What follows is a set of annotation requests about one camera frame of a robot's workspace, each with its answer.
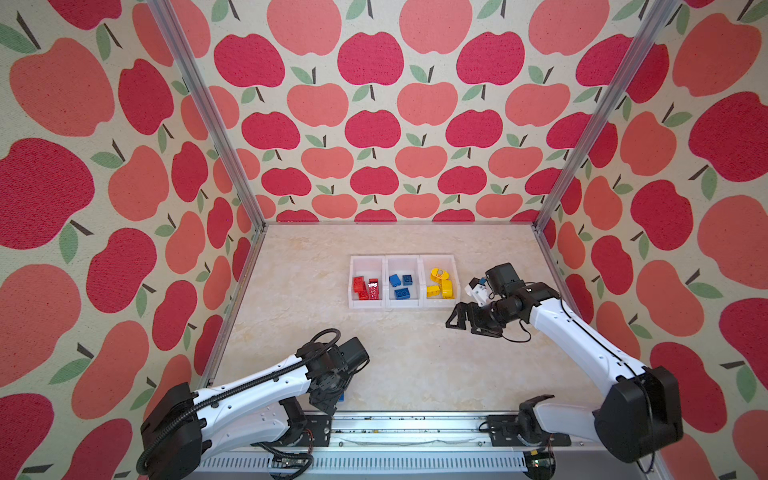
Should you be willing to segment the red lego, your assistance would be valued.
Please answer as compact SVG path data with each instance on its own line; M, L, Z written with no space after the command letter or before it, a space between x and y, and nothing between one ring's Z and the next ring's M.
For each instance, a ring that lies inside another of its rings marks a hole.
M380 284L377 278L370 278L367 283L368 299L378 301L380 296Z
M363 276L356 276L353 278L352 290L359 300L364 301L369 299L368 285Z

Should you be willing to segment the round yellow lego piece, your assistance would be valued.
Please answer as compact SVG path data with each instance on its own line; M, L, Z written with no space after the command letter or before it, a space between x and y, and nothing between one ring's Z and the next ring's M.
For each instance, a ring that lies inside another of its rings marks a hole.
M430 270L430 279L432 282L440 284L443 280L450 279L450 273L444 269L433 268Z

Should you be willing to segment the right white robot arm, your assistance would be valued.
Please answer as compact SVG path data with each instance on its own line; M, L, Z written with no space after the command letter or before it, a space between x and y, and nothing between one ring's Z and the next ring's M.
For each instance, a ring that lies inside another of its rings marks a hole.
M632 463L684 437L679 384L664 367L649 368L582 320L558 291L523 281L509 263L473 279L470 302L459 302L445 322L449 329L501 339L505 328L546 335L592 380L603 396L597 407L559 404L553 395L519 405L508 432L538 446L553 434L599 442L614 458Z

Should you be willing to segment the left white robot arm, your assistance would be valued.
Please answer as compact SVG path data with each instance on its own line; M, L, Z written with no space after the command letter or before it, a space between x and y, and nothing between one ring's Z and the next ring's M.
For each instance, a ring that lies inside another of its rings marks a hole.
M169 388L141 425L143 451L136 470L149 479L183 479L200 464L231 450L287 445L307 428L299 399L333 416L353 377L370 362L361 341L340 340L335 328L294 354L250 376L194 390Z

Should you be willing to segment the right white plastic bin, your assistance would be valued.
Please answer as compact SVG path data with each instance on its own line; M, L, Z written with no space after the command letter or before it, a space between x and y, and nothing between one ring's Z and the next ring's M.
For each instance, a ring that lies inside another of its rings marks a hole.
M420 306L452 309L461 299L458 269L452 254L426 254L419 260Z

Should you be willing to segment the white plastic bin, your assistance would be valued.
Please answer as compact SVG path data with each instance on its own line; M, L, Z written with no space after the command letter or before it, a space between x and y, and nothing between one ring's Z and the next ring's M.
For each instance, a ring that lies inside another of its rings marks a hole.
M424 295L418 255L387 255L385 257L385 305L389 309L417 309Z
M348 306L353 310L383 310L385 305L385 295L387 287L385 286L385 256L384 255L353 255L349 261L349 280L348 280ZM380 284L380 296L378 301L361 301L353 293L352 283L356 276L363 276L368 283L370 278L377 278Z
M458 269L452 254L426 254L419 260L420 306L452 309L461 299Z

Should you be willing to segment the left white plastic bin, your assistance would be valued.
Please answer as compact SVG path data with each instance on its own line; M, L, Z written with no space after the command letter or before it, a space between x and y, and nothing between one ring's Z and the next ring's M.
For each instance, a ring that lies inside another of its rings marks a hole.
M348 306L353 310L383 310L385 305L385 295L387 287L385 286L385 256L384 255L353 255L349 261L349 280L348 280ZM368 283L370 278L377 278L380 284L380 296L378 301L361 301L353 293L352 283L356 276L363 276Z

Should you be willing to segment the middle white plastic bin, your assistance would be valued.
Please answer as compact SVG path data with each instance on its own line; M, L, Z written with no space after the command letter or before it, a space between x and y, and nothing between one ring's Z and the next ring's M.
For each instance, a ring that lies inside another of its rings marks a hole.
M389 309L417 309L424 295L418 255L387 255L385 257L385 305Z

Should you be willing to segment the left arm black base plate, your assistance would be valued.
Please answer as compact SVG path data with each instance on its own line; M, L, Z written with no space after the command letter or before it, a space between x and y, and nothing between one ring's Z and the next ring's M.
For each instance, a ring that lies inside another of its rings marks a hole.
M331 416L311 413L306 416L306 426L300 439L296 442L298 447L324 448L328 447L332 432Z

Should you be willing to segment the aluminium front rail frame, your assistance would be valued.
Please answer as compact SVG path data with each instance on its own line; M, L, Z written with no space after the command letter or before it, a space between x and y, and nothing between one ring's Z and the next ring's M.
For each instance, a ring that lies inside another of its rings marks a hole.
M596 442L494 447L478 431L499 412L339 412L328 447L257 444L183 479L669 479L660 457L625 464Z

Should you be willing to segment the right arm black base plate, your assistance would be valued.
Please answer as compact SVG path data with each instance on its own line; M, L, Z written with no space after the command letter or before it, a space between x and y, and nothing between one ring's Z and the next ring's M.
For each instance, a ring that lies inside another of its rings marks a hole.
M557 447L572 445L566 434L548 433L528 414L489 415L478 431L488 434L494 447L544 447L551 444Z

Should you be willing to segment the right aluminium corner post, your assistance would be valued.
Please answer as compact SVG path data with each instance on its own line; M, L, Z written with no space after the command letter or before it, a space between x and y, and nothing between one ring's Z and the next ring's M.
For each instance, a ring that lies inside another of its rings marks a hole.
M627 95L631 81L635 78L657 38L681 5L682 1L672 0L655 1L651 5L613 79L606 87L605 94L598 101L597 108L587 123L573 153L568 156L560 176L547 195L542 209L533 223L532 229L535 234L543 236L546 225L556 208L561 204L561 200L575 178L577 170L587 159L588 153L607 125L612 112Z

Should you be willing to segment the aluminium corner post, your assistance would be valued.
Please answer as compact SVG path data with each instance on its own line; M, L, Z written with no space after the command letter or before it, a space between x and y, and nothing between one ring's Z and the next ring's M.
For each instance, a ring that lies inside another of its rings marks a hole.
M244 167L233 146L216 102L205 83L184 29L171 1L149 1L148 5L195 102L209 137L219 153L233 187L258 235L266 233L266 221L250 188Z
M605 94L598 101L597 108L587 123L573 153L568 156L560 176L547 195L542 209L533 223L532 229L535 234L543 236L546 225L556 208L561 204L561 200L575 178L577 170L587 159L588 153L607 125L612 112L627 95L631 81L635 78L657 38L681 5L682 1L672 0L655 1L651 5L613 79L606 87Z

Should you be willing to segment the left aluminium corner post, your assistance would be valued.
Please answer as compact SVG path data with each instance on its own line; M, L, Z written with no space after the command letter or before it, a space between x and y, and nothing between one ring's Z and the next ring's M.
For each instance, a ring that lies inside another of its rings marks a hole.
M149 1L148 5L195 102L209 137L219 153L233 187L258 235L266 233L266 221L250 188L244 167L233 146L216 102L205 83L184 29L171 1Z

